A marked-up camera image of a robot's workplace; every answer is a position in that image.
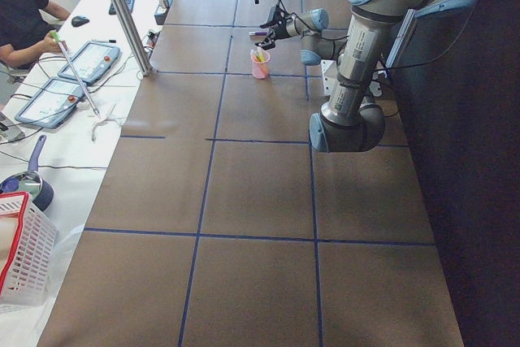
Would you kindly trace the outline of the pink mesh pen holder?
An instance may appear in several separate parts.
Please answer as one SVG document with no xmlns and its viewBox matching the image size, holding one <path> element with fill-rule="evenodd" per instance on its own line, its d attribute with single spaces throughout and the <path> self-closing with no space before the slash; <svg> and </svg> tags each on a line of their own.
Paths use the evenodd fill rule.
<svg viewBox="0 0 520 347">
<path fill-rule="evenodd" d="M 252 76 L 259 80 L 266 79 L 269 76 L 268 63 L 271 59 L 271 56 L 265 50 L 264 50 L 264 53 L 265 53 L 266 61 L 263 63 L 253 60 L 252 56 L 250 55 L 251 63 L 252 63 L 252 71 L 251 71 Z"/>
</svg>

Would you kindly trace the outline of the upper orange connector board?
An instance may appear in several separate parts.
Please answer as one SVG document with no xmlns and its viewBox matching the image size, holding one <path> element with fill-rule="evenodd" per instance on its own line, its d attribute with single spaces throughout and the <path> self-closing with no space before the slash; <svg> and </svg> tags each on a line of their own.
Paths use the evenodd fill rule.
<svg viewBox="0 0 520 347">
<path fill-rule="evenodd" d="M 159 34 L 160 34 L 160 32 L 155 32 L 154 30 L 149 30 L 146 34 L 145 47 L 152 50 L 156 46 Z"/>
</svg>

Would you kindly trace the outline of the upper teach pendant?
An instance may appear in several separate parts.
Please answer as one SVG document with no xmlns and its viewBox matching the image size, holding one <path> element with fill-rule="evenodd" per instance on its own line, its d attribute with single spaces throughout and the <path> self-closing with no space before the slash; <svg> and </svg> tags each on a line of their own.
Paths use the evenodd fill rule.
<svg viewBox="0 0 520 347">
<path fill-rule="evenodd" d="M 69 58 L 78 76 L 90 86 L 110 70 L 119 55 L 118 46 L 104 41 L 88 41 Z"/>
</svg>

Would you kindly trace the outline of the teach pendant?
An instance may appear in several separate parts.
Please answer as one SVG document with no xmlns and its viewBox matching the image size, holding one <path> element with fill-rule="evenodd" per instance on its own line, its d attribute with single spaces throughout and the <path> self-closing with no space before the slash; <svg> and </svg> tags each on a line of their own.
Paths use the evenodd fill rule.
<svg viewBox="0 0 520 347">
<path fill-rule="evenodd" d="M 76 81 L 49 78 L 15 115 L 15 120 L 42 128 L 57 128 L 83 96 L 83 89 Z"/>
<path fill-rule="evenodd" d="M 69 58 L 78 76 L 90 86 L 110 70 L 119 55 L 118 46 L 104 41 L 88 41 Z"/>
</svg>

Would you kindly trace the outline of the black computer mouse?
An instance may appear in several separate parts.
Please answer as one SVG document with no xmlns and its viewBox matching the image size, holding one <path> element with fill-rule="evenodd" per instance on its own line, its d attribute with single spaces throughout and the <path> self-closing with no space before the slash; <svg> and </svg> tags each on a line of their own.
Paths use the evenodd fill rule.
<svg viewBox="0 0 520 347">
<path fill-rule="evenodd" d="M 82 16 L 82 15 L 77 15 L 71 19 L 71 26 L 77 28 L 77 27 L 87 24 L 88 22 L 89 22 L 89 18 Z"/>
</svg>

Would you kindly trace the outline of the long metal rod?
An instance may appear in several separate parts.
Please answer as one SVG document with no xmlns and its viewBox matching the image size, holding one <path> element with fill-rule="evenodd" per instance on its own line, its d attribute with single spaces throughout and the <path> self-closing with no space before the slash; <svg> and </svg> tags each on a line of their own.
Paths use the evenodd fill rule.
<svg viewBox="0 0 520 347">
<path fill-rule="evenodd" d="M 100 119 L 101 118 L 100 111 L 99 111 L 98 107 L 96 106 L 96 104 L 94 103 L 86 84 L 80 78 L 80 75 L 78 74 L 77 70 L 74 68 L 73 62 L 72 62 L 67 50 L 65 49 L 64 44 L 59 39 L 59 35 L 57 34 L 57 32 L 55 30 L 51 30 L 50 36 L 52 37 L 52 39 L 56 42 L 56 44 L 62 51 L 63 56 L 66 59 L 67 65 L 71 69 L 73 76 L 76 78 L 77 82 L 79 83 L 80 87 L 82 88 L 82 90 L 84 92 L 84 96 L 86 97 L 89 105 L 91 106 L 93 113 Z"/>
</svg>

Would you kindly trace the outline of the lower teach pendant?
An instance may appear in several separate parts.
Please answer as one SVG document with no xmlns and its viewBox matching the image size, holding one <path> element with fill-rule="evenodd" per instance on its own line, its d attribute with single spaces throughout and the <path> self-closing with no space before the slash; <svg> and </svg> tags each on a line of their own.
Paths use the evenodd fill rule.
<svg viewBox="0 0 520 347">
<path fill-rule="evenodd" d="M 15 120 L 42 128 L 57 128 L 83 96 L 83 89 L 76 81 L 49 78 L 15 115 Z"/>
</svg>

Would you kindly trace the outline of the seated person black shirt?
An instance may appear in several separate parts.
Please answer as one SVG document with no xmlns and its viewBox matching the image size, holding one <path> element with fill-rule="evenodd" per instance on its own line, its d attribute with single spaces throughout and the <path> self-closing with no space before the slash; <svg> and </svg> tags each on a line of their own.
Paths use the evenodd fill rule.
<svg viewBox="0 0 520 347">
<path fill-rule="evenodd" d="M 1 0 L 1 63 L 10 68 L 29 68 L 42 54 L 60 54 L 52 37 L 53 26 L 41 12 L 64 21 L 70 12 L 50 0 Z"/>
</svg>

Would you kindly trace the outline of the white plastic basket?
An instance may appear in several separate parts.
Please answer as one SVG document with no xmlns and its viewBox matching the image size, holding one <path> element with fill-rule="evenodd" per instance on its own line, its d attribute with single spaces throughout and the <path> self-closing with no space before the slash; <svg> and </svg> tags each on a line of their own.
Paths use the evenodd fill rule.
<svg viewBox="0 0 520 347">
<path fill-rule="evenodd" d="M 1 311 L 44 301 L 58 229 L 27 192 L 1 195 Z"/>
</svg>

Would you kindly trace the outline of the aluminium profile post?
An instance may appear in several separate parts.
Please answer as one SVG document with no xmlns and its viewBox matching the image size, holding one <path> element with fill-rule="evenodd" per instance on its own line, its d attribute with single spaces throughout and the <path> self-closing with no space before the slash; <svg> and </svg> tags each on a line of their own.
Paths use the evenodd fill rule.
<svg viewBox="0 0 520 347">
<path fill-rule="evenodd" d="M 153 67 L 150 63 L 149 56 L 145 51 L 143 38 L 137 31 L 137 27 L 132 18 L 131 12 L 128 9 L 125 0 L 110 0 L 113 4 L 119 23 L 123 29 L 124 35 L 127 38 L 128 44 L 132 54 L 137 61 L 143 77 L 148 76 Z"/>
</svg>

